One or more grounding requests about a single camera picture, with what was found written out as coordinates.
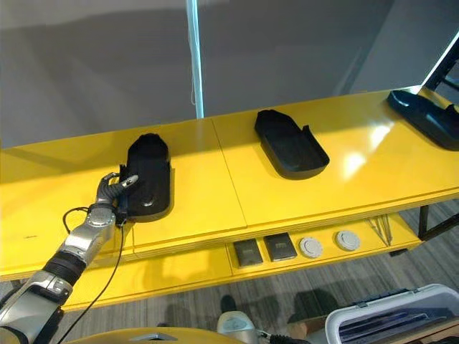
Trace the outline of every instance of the yellow shelf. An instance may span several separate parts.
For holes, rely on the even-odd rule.
[[[171,292],[183,292],[199,287],[365,257],[395,249],[413,248],[421,243],[399,215],[390,215],[389,223],[393,236],[391,247],[387,247],[365,221],[355,221],[341,226],[290,233],[298,256],[282,262],[271,262],[263,238],[257,238],[264,262],[254,267],[238,267],[232,244],[125,262],[119,266],[111,285],[95,305],[96,307],[113,305]],[[338,231],[343,229],[353,231],[359,236],[361,240],[359,249],[354,252],[345,252],[336,245],[334,237]],[[322,257],[309,259],[302,256],[298,243],[303,237],[314,237],[322,243]],[[86,307],[103,288],[112,271],[113,267],[85,271],[64,308],[78,310]]]
[[[323,172],[280,177],[255,130],[257,110],[213,118],[245,220],[253,230],[322,226],[459,195],[459,152],[415,130],[373,92],[282,105],[330,157]]]
[[[239,267],[237,255],[233,244],[227,245],[229,260],[231,261],[234,276],[259,277],[268,274],[285,272],[292,269],[302,269],[318,265],[329,264],[347,259],[365,257],[370,254],[395,251],[398,249],[413,248],[421,243],[408,225],[398,214],[388,216],[392,233],[392,241],[388,247],[366,221],[353,221],[345,224],[325,228],[296,231],[290,233],[290,238],[295,246],[298,256],[280,262],[271,262],[263,237],[257,238],[258,248],[263,258],[263,263],[251,267]],[[360,247],[352,252],[341,249],[336,243],[339,231],[349,230],[360,238]],[[318,258],[308,258],[298,249],[302,238],[313,237],[322,243],[323,253]]]
[[[150,132],[167,142],[172,156],[172,207],[161,220],[126,226],[123,258],[137,259],[134,250],[137,254],[164,248],[173,252],[179,245],[190,249],[208,233],[244,228],[210,119],[10,148],[0,157],[1,278],[26,277],[41,269],[67,235],[62,215],[94,202],[100,178],[118,171],[119,164],[126,163],[129,146],[139,135]],[[69,227],[82,223],[84,216],[70,215]],[[97,263],[112,264],[119,245],[120,232],[116,231]]]
[[[126,227],[124,264],[141,267],[165,254],[296,235],[458,196],[459,152],[418,133],[389,109],[387,94],[275,107],[309,124],[331,158],[322,173],[302,181],[281,178],[270,165],[253,128],[256,110],[2,150],[0,280],[44,265],[66,236],[62,215],[91,204],[100,178],[125,163],[128,147],[144,133],[168,144],[173,206],[158,221]],[[70,227],[83,217],[69,216]],[[117,231],[91,265],[94,274],[113,266],[119,243]]]

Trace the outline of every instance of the metal table leg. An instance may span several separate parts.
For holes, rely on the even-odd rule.
[[[420,210],[421,212],[419,215],[419,233],[417,236],[419,237],[419,239],[425,242],[459,224],[459,213],[457,213],[456,215],[452,215],[450,218],[444,220],[443,222],[440,222],[437,226],[434,226],[431,229],[427,229],[429,206],[421,206]]]

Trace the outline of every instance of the silver robot arm segment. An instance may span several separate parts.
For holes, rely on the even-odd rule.
[[[44,333],[49,328],[57,329],[63,316],[60,306],[67,301],[76,281],[102,245],[113,237],[114,200],[138,180],[137,176],[131,176],[109,184],[117,176],[110,173],[100,180],[95,203],[90,206],[85,222],[69,234],[42,270],[35,272],[4,303],[0,309],[0,344],[32,344],[37,338],[49,336]]]

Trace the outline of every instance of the yellow tabletop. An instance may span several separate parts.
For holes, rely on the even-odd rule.
[[[1,152],[0,274],[13,278],[40,269],[67,235],[66,210],[94,202],[100,178],[118,171],[129,146],[150,132],[169,147],[172,207],[159,221],[126,226],[123,256],[132,259],[134,247],[192,245],[210,231],[245,227],[210,119],[25,145]],[[84,213],[69,216],[70,227],[83,219]],[[99,262],[116,256],[116,233]]]
[[[269,162],[254,130],[257,110],[213,118],[247,225],[318,226],[457,196],[459,152],[414,129],[388,106],[388,94],[275,107],[310,125],[330,157],[323,172],[302,181],[280,177]]]
[[[91,204],[100,178],[125,163],[128,147],[143,133],[158,133],[169,147],[173,206],[163,219],[126,227],[124,262],[457,196],[459,152],[417,132],[389,109],[387,94],[276,107],[297,124],[309,124],[330,156],[322,173],[302,181],[281,178],[270,165],[255,134],[256,110],[3,150],[0,279],[42,267],[66,236],[64,212]],[[69,225],[83,218],[73,214]],[[411,245],[412,238],[404,235],[402,243]],[[90,268],[113,265],[119,244],[117,231]]]

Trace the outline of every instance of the white round object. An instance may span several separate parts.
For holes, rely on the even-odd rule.
[[[300,241],[300,249],[305,256],[309,258],[317,258],[322,255],[322,244],[314,238],[302,238]]]
[[[351,231],[340,231],[336,236],[338,245],[346,251],[355,251],[360,247],[360,239]]]

